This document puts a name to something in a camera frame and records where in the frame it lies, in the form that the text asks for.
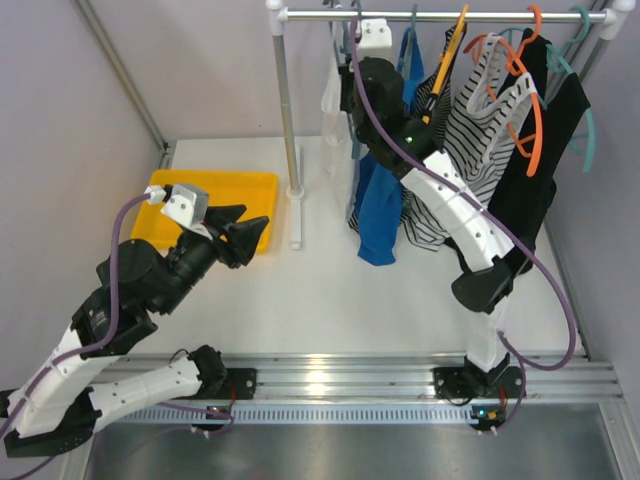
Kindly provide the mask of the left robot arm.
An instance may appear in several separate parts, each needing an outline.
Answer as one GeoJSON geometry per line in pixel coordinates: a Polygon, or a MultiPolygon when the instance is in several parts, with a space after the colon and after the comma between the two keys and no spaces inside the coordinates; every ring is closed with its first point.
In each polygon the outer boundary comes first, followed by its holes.
{"type": "Polygon", "coordinates": [[[1,428],[10,458],[66,453],[107,425],[172,399],[212,399],[228,373],[209,345],[137,377],[97,384],[95,378],[128,354],[169,315],[217,263],[249,264],[270,220],[243,219],[243,205],[209,207],[203,234],[182,229],[166,254],[143,239],[113,246],[96,269],[101,282],[72,316],[51,357],[23,387],[1,394],[1,428]]]}

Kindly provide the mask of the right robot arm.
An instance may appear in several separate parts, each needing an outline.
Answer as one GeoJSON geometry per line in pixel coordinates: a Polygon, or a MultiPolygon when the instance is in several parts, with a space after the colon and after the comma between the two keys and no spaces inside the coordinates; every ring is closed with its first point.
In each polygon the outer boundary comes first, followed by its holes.
{"type": "Polygon", "coordinates": [[[434,130],[406,112],[404,81],[390,61],[347,61],[338,72],[340,108],[352,116],[356,138],[425,204],[458,249],[463,272],[451,290],[471,315],[462,376],[473,393],[490,396],[502,386],[510,361],[499,333],[515,278],[512,239],[487,218],[434,130]]]}

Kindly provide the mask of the grey-blue hanger with blue top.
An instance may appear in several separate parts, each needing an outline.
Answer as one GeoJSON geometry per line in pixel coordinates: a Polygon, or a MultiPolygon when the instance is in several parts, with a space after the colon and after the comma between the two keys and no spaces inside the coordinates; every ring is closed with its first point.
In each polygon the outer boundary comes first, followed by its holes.
{"type": "Polygon", "coordinates": [[[405,42],[400,51],[399,72],[404,81],[408,81],[411,76],[411,64],[416,38],[417,11],[418,5],[414,3],[411,9],[410,26],[404,36],[405,42]]]}

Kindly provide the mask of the yellow hanger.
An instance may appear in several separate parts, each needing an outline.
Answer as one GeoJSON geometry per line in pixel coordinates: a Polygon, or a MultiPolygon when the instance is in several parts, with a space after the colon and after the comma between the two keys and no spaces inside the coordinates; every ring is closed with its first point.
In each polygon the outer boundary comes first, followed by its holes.
{"type": "Polygon", "coordinates": [[[422,120],[425,124],[430,124],[434,118],[434,112],[442,96],[442,92],[446,86],[446,82],[450,78],[453,64],[455,63],[456,56],[458,54],[460,44],[466,35],[467,24],[466,15],[469,10],[469,5],[465,4],[460,12],[455,29],[451,36],[451,40],[441,56],[439,69],[432,85],[430,94],[428,96],[427,103],[425,105],[425,114],[422,116],[422,120]]]}

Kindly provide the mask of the white striped tank top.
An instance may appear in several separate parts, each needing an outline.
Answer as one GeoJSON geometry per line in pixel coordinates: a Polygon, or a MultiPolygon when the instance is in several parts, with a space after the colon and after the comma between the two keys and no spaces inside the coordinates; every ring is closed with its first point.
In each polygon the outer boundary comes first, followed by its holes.
{"type": "Polygon", "coordinates": [[[537,139],[535,106],[546,92],[545,47],[548,42],[526,30],[513,75],[505,67],[506,40],[488,34],[475,43],[477,57],[469,78],[446,107],[444,148],[456,171],[477,199],[529,248],[533,248],[543,213],[539,204],[543,169],[528,175],[537,139]]]}

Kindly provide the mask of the blue tank top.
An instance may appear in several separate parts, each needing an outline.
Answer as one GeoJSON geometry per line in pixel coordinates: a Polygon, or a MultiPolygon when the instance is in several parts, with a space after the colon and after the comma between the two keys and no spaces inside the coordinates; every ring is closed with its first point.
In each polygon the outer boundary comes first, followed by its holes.
{"type": "MultiPolygon", "coordinates": [[[[401,48],[405,42],[404,31],[401,48]]],[[[413,50],[411,76],[405,81],[403,101],[407,113],[416,105],[416,90],[425,73],[417,35],[413,50]]],[[[402,186],[392,173],[383,168],[371,153],[359,162],[359,180],[356,189],[352,222],[360,237],[358,256],[374,266],[395,262],[393,248],[403,211],[402,186]]]]}

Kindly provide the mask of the dark striped tank top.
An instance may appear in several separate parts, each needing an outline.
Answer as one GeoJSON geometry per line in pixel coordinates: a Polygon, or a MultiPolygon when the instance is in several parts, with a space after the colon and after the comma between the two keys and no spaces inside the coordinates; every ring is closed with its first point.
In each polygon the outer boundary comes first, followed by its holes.
{"type": "MultiPolygon", "coordinates": [[[[424,159],[443,146],[451,111],[449,69],[442,66],[428,78],[421,56],[413,54],[409,78],[402,67],[387,60],[365,60],[361,74],[378,120],[394,142],[416,159],[424,159]]],[[[355,77],[341,68],[341,109],[352,116],[358,140],[369,153],[360,161],[354,213],[349,225],[359,232],[361,249],[372,255],[390,255],[398,228],[403,226],[412,244],[436,251],[449,237],[426,204],[401,185],[412,166],[371,123],[361,102],[355,77]]]]}

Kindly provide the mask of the orange hanger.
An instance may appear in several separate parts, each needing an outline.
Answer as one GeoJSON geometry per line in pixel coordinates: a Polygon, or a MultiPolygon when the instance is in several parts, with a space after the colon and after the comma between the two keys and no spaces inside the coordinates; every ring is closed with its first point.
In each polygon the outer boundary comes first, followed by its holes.
{"type": "Polygon", "coordinates": [[[513,152],[524,156],[525,173],[537,172],[542,143],[538,89],[522,60],[539,29],[514,48],[496,33],[469,41],[464,51],[474,68],[461,88],[447,126],[449,149],[466,181],[494,181],[513,152]]]}

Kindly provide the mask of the black tank top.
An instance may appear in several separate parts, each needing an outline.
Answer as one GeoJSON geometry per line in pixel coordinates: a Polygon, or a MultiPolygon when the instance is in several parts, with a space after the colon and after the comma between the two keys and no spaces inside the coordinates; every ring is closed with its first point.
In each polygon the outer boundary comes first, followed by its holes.
{"type": "Polygon", "coordinates": [[[531,96],[545,98],[549,42],[527,29],[514,76],[506,71],[507,48],[497,34],[477,42],[478,59],[456,95],[445,128],[444,146],[476,198],[530,251],[556,195],[556,168],[590,102],[574,73],[569,74],[542,118],[542,150],[529,177],[527,153],[534,142],[531,96]]]}

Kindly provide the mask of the teal hanger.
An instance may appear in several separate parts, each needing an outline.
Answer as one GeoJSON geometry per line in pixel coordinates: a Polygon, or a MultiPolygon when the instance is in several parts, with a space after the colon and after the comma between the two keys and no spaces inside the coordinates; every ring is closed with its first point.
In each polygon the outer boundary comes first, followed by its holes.
{"type": "Polygon", "coordinates": [[[584,158],[583,171],[587,173],[596,151],[595,124],[590,103],[578,75],[564,58],[568,48],[583,41],[589,33],[591,21],[588,11],[581,5],[571,8],[581,16],[581,32],[566,41],[561,49],[544,43],[540,55],[544,61],[543,71],[536,73],[533,64],[524,57],[528,45],[539,40],[542,14],[535,4],[528,9],[533,12],[535,28],[522,31],[518,51],[514,56],[508,57],[509,75],[502,85],[504,89],[512,86],[520,73],[519,68],[524,66],[537,88],[536,98],[531,101],[531,111],[526,116],[520,134],[515,137],[514,150],[501,172],[500,179],[510,186],[518,181],[531,186],[536,181],[551,179],[568,147],[584,158]],[[566,76],[555,97],[549,102],[544,99],[548,71],[566,76]]]}

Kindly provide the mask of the yellow plastic tray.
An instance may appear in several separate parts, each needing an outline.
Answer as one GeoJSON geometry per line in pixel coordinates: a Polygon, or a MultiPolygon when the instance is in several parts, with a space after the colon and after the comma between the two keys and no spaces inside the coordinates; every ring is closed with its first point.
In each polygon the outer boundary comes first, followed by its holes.
{"type": "MultiPolygon", "coordinates": [[[[278,193],[275,173],[159,169],[152,174],[150,184],[195,185],[209,194],[210,206],[243,204],[247,210],[241,221],[268,216],[270,222],[261,234],[256,253],[264,254],[268,250],[278,193]]],[[[160,205],[144,203],[131,238],[143,239],[158,250],[167,250],[176,243],[180,233],[180,227],[161,214],[160,205]]]]}

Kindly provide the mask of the clothes rack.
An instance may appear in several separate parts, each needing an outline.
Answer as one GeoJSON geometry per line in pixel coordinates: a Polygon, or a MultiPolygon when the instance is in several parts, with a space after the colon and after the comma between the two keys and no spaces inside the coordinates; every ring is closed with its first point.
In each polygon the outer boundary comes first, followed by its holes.
{"type": "MultiPolygon", "coordinates": [[[[305,190],[302,186],[299,162],[295,144],[294,125],[292,119],[291,98],[288,82],[288,69],[285,50],[285,24],[293,21],[342,22],[356,19],[360,22],[373,18],[385,19],[389,22],[420,22],[450,24],[460,17],[457,11],[367,11],[359,6],[351,9],[326,8],[323,10],[297,10],[288,8],[283,1],[267,1],[265,3],[269,27],[272,35],[281,119],[283,126],[285,154],[288,169],[289,187],[286,192],[290,213],[289,247],[299,250],[303,246],[303,210],[302,203],[305,190]]],[[[599,24],[598,48],[590,55],[583,72],[588,73],[592,64],[604,50],[607,43],[620,32],[624,22],[636,7],[634,1],[608,1],[599,11],[590,11],[588,17],[594,24],[599,24]]]]}

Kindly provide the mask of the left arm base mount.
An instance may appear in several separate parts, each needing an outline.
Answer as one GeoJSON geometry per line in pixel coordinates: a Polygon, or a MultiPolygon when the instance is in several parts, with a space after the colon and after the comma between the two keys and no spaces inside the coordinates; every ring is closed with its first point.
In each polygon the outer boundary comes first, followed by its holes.
{"type": "Polygon", "coordinates": [[[205,400],[252,400],[257,387],[255,368],[230,368],[220,388],[213,392],[205,391],[199,395],[205,400]]]}

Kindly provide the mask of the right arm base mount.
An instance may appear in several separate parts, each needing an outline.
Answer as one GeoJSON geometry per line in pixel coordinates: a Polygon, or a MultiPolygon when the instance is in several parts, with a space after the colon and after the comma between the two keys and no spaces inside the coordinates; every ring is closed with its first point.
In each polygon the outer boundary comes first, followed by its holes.
{"type": "Polygon", "coordinates": [[[499,399],[504,393],[507,399],[516,399],[523,386],[520,368],[507,367],[495,380],[472,374],[465,367],[438,367],[433,371],[435,396],[454,402],[475,399],[499,399]]]}

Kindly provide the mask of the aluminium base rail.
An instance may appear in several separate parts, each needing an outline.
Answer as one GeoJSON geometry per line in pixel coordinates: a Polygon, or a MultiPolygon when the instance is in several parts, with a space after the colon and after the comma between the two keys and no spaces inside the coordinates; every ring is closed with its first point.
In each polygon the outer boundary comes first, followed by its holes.
{"type": "MultiPolygon", "coordinates": [[[[433,370],[462,363],[460,355],[444,353],[224,354],[222,358],[228,368],[255,369],[255,399],[272,402],[433,401],[433,370]]],[[[614,368],[606,362],[575,356],[560,370],[526,370],[527,403],[598,403],[622,399],[614,368]]]]}

